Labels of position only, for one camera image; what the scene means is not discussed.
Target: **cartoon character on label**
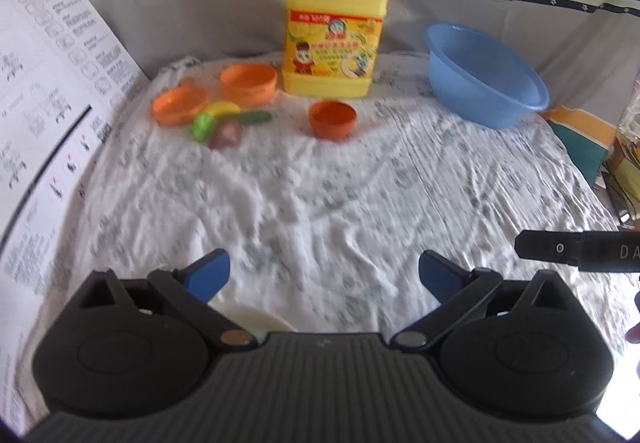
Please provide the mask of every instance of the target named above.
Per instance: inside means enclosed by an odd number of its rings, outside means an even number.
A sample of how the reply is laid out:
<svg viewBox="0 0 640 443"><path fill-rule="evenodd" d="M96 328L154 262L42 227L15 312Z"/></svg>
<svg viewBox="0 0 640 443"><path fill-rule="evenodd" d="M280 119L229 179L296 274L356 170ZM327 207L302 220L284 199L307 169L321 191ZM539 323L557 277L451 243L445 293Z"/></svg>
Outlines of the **cartoon character on label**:
<svg viewBox="0 0 640 443"><path fill-rule="evenodd" d="M298 42L296 44L296 56L293 58L293 65L296 68L296 73L313 74L311 66L315 65L315 63L311 57L308 42Z"/></svg>
<svg viewBox="0 0 640 443"><path fill-rule="evenodd" d="M328 28L329 32L325 38L345 38L345 36L347 36L347 25L344 23L344 20L334 18L329 22Z"/></svg>
<svg viewBox="0 0 640 443"><path fill-rule="evenodd" d="M367 67L369 66L369 61L365 57L356 58L356 70L353 71L358 78L363 77L367 74Z"/></svg>

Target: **orange bowl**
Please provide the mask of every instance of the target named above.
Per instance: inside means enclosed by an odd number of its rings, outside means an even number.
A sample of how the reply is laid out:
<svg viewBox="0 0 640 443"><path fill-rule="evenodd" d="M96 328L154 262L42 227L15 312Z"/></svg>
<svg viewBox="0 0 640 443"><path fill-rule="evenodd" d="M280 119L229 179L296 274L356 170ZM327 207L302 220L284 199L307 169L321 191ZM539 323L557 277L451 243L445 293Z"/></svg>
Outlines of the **orange bowl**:
<svg viewBox="0 0 640 443"><path fill-rule="evenodd" d="M163 92L151 104L151 114L162 125L185 125L207 106L207 91L201 87L178 86Z"/></svg>
<svg viewBox="0 0 640 443"><path fill-rule="evenodd" d="M264 64L233 64L220 73L225 100L241 107L256 107L273 100L278 73Z"/></svg>
<svg viewBox="0 0 640 443"><path fill-rule="evenodd" d="M351 105L328 100L309 107L309 123L316 136L338 141L347 136L356 123L357 113Z"/></svg>

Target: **toy food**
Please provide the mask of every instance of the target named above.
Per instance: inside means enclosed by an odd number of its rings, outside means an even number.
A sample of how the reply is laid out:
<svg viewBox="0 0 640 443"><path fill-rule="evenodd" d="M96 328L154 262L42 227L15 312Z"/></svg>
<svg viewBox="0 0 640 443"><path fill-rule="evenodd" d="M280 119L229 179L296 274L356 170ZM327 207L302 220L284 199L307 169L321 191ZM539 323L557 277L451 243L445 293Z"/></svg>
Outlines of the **toy food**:
<svg viewBox="0 0 640 443"><path fill-rule="evenodd" d="M223 116L224 114L242 112L242 108L237 103L220 100L219 102L209 103L204 111L215 118L216 116Z"/></svg>
<svg viewBox="0 0 640 443"><path fill-rule="evenodd" d="M271 121L271 113L266 110L250 110L233 115L233 118L243 125L255 125Z"/></svg>
<svg viewBox="0 0 640 443"><path fill-rule="evenodd" d="M209 148L222 149L237 147L242 143L244 127L234 118L221 118L209 137Z"/></svg>
<svg viewBox="0 0 640 443"><path fill-rule="evenodd" d="M191 136L198 143L204 143L216 125L216 119L208 112L201 112L193 119Z"/></svg>

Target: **metal screw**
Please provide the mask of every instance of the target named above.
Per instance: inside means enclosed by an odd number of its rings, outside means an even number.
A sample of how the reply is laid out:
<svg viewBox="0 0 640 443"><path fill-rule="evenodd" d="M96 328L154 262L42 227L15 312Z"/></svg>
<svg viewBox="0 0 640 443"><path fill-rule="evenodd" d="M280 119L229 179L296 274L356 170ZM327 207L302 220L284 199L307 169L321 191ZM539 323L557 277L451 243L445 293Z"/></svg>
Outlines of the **metal screw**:
<svg viewBox="0 0 640 443"><path fill-rule="evenodd" d="M419 331L403 331L396 336L396 344L402 347L422 347L427 343L427 337Z"/></svg>

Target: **white sheet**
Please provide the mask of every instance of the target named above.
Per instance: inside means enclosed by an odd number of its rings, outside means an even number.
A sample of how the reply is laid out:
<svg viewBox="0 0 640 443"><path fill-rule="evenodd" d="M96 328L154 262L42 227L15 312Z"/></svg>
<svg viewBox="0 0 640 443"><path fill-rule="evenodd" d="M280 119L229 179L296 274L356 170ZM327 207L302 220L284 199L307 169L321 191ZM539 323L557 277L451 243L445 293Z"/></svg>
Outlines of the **white sheet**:
<svg viewBox="0 0 640 443"><path fill-rule="evenodd" d="M542 118L502 132L468 123L430 95L426 56L382 55L370 97L353 102L358 122L345 142L314 138L309 100L285 94L270 107L273 121L247 128L237 150L212 152L186 127L152 121L149 103L163 88L185 74L213 87L229 63L174 64L114 129L81 215L68 219L68 293L50 297L23 358L21 390L36 418L45 410L30 355L92 269L142 277L218 247L232 273L214 305L248 305L303 331L385 336L437 306L418 281L427 248L507 279L552 267L620 357L638 316L631 276L579 274L513 251L522 229L616 227Z"/></svg>

